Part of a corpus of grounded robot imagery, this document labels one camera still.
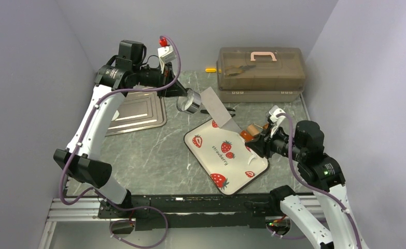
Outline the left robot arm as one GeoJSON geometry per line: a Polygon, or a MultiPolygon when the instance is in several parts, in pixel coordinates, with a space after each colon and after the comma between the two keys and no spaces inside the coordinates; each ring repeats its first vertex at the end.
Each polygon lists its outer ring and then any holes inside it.
{"type": "Polygon", "coordinates": [[[129,92],[155,92],[161,98],[187,96],[179,83],[181,59],[173,40],[160,36],[157,58],[159,66],[147,65],[147,48],[141,42],[122,40],[118,54],[112,56],[97,72],[93,94],[75,135],[63,149],[56,149],[54,161],[62,169],[58,192],[65,205],[75,204],[64,198],[66,177],[89,185],[98,196],[111,204],[111,211],[120,218],[133,208],[132,195],[112,175],[112,166],[100,161],[101,146],[119,106],[129,92]]]}

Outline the strawberry pattern white tray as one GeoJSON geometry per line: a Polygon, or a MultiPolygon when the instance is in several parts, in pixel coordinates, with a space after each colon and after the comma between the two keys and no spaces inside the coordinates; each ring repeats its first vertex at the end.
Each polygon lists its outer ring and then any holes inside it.
{"type": "Polygon", "coordinates": [[[248,165],[254,152],[245,146],[244,139],[238,133],[219,128],[212,119],[187,132],[184,143],[225,196],[238,193],[270,166],[268,159],[259,156],[248,165]]]}

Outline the spatula with wooden handle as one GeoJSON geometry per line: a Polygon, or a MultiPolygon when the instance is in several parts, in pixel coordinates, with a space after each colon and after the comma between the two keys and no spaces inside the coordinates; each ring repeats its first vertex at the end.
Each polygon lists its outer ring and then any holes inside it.
{"type": "Polygon", "coordinates": [[[201,92],[200,96],[204,108],[208,111],[219,128],[238,133],[245,141],[251,141],[253,139],[253,136],[248,131],[241,129],[233,120],[230,113],[211,87],[201,92]]]}

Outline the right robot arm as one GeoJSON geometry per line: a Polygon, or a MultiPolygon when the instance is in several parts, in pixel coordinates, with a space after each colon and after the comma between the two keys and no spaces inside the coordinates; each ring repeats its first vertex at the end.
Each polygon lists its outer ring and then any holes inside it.
{"type": "Polygon", "coordinates": [[[287,215],[314,248],[367,248],[358,231],[347,198],[345,178],[338,162],[324,153],[324,134],[317,123],[303,120],[296,124],[294,137],[279,127],[275,134],[267,128],[245,145],[258,156],[273,154],[289,158],[295,177],[313,191],[325,216],[324,226],[301,203],[289,186],[270,191],[269,210],[287,215]]]}

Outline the wooden rolling pin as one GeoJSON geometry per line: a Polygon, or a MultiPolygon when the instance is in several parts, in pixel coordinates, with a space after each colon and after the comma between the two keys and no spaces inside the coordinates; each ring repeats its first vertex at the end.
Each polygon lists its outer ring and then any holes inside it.
{"type": "Polygon", "coordinates": [[[269,124],[266,123],[262,126],[256,124],[256,123],[252,123],[250,124],[247,128],[246,131],[252,136],[252,137],[256,137],[259,134],[265,134],[267,128],[269,127],[269,124]]]}

